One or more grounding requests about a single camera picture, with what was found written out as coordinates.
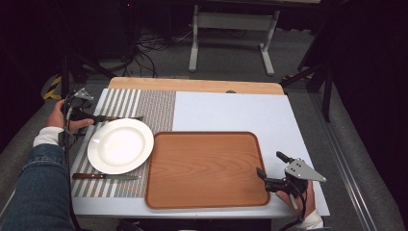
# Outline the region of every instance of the knife handle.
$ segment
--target knife handle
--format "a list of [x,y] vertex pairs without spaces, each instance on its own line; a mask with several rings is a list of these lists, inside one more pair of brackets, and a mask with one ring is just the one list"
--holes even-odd
[[72,179],[105,179],[106,174],[74,173]]

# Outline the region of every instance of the person's arm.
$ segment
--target person's arm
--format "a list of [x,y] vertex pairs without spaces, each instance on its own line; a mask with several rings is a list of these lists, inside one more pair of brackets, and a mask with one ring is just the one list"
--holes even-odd
[[[283,200],[291,209],[293,213],[297,215],[297,211],[294,209],[291,198],[282,191],[276,192],[276,196]],[[303,230],[327,230],[323,228],[323,220],[319,214],[319,211],[316,209],[316,202],[315,202],[315,191],[313,190],[313,182],[308,182],[307,192],[303,195],[306,200],[306,212],[305,212],[305,219],[302,223],[296,226],[297,229]],[[300,198],[295,199],[295,203],[298,207],[298,210],[301,211],[303,208],[302,201]]]
[[[69,214],[69,175],[64,151],[58,146],[64,126],[63,104],[56,104],[47,127],[35,138],[2,230],[74,230]],[[71,130],[92,123],[89,119],[71,122]]]

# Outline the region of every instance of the plate rim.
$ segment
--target plate rim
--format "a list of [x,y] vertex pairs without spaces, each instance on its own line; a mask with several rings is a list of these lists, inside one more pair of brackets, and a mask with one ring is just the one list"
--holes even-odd
[[[98,145],[100,145],[100,142],[95,142],[95,138],[99,138],[103,135],[103,133],[109,133],[110,131],[113,131],[114,129],[117,128],[122,128],[122,127],[132,127],[140,131],[140,133],[144,136],[144,149],[141,151],[139,157],[134,160],[133,162],[127,164],[125,167],[113,167],[109,165],[101,165],[99,160],[100,158],[98,155]],[[129,172],[133,169],[136,169],[137,167],[141,166],[147,158],[150,156],[152,150],[153,150],[153,144],[154,144],[154,136],[151,131],[151,129],[143,122],[132,119],[132,118],[121,118],[118,120],[114,120],[111,122],[108,122],[107,124],[103,125],[101,128],[99,128],[90,138],[89,143],[88,143],[88,149],[87,149],[87,156],[89,163],[98,171],[107,173],[107,174],[122,174],[125,172]]]

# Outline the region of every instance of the knife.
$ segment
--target knife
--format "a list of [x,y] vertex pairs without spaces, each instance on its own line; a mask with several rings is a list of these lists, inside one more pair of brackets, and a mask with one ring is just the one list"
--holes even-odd
[[141,176],[130,175],[111,175],[111,174],[93,174],[93,173],[74,173],[72,179],[114,179],[114,180],[138,180]]

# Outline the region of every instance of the white cuff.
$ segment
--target white cuff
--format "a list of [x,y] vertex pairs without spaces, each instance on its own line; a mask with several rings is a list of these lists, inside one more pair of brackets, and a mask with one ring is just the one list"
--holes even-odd
[[58,145],[58,134],[64,129],[59,127],[45,127],[39,131],[38,136],[34,139],[33,147],[43,144],[50,143]]
[[315,228],[322,228],[323,227],[323,219],[318,212],[315,210],[310,214],[301,224],[297,225],[297,229],[315,229]]

